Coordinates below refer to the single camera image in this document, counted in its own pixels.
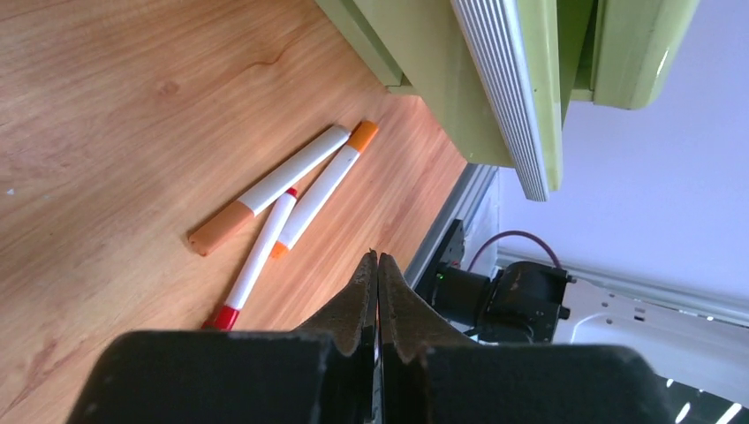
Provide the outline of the green metal drawer cabinet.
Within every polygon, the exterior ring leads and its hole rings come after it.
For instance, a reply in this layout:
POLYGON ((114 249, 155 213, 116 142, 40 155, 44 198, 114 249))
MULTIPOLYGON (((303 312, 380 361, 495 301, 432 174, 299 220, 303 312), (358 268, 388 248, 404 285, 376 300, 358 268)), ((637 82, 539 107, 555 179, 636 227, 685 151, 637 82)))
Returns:
POLYGON ((392 93, 417 95, 469 163, 525 197, 563 179, 571 102, 638 110, 661 93, 694 1, 322 1, 392 93))

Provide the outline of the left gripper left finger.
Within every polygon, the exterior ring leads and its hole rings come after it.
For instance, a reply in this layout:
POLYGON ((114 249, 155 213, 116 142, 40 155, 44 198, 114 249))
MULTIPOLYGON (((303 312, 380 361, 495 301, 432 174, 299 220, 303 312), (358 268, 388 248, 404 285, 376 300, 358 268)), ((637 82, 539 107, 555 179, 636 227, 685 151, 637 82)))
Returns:
POLYGON ((138 330, 101 354, 71 423, 368 423, 377 255, 289 331, 138 330))

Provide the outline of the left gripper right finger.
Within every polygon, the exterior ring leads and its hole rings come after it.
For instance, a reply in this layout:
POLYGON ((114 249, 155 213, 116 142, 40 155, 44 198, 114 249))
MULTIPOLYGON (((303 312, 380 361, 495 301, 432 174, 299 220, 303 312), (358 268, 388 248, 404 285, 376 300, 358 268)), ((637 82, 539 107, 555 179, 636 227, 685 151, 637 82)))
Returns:
POLYGON ((382 419, 386 423, 669 423, 665 389, 615 345, 478 344, 378 264, 382 419))

